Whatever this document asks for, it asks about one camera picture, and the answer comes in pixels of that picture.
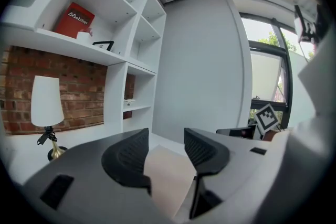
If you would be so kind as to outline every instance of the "window frame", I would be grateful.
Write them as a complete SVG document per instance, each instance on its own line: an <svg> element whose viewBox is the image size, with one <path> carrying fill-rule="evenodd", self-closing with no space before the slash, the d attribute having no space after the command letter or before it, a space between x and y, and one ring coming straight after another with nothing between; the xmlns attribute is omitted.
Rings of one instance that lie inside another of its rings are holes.
<svg viewBox="0 0 336 224"><path fill-rule="evenodd" d="M266 17L253 15L249 13L239 13L239 14L241 18L256 20L259 22L270 24L272 26L274 34L278 39L279 47L252 40L249 40L248 42L251 51L259 51L270 55L280 56L282 58L281 67L283 69L283 75L284 75L283 94L286 98L286 102L274 102L274 101L251 99L250 109L261 109L267 104L270 104L275 111L283 112L281 126L283 128L287 128L292 108L293 77L292 77L292 66L289 58L288 48L286 45L285 37L280 28L286 29L293 33L295 33L295 30L292 27L289 27L287 25L278 22L275 18L269 19Z"/></svg>

